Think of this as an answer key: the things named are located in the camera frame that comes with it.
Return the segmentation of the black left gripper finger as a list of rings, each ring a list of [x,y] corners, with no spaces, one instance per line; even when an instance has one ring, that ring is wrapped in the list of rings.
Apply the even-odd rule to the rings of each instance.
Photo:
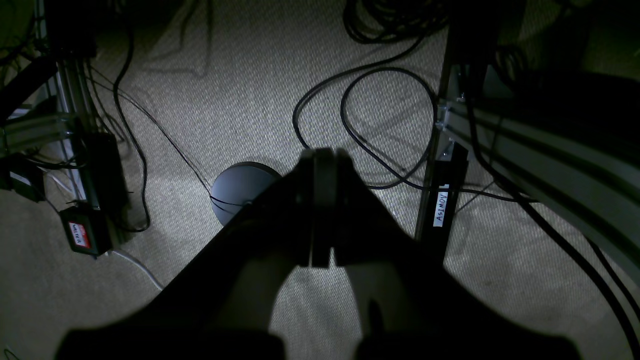
[[[67,333],[58,360],[285,360],[269,332],[278,293],[309,261],[307,189],[316,151],[245,206],[149,304]]]
[[[478,300],[400,228],[336,151],[336,263],[359,305],[357,360],[579,360],[569,339],[511,322]]]

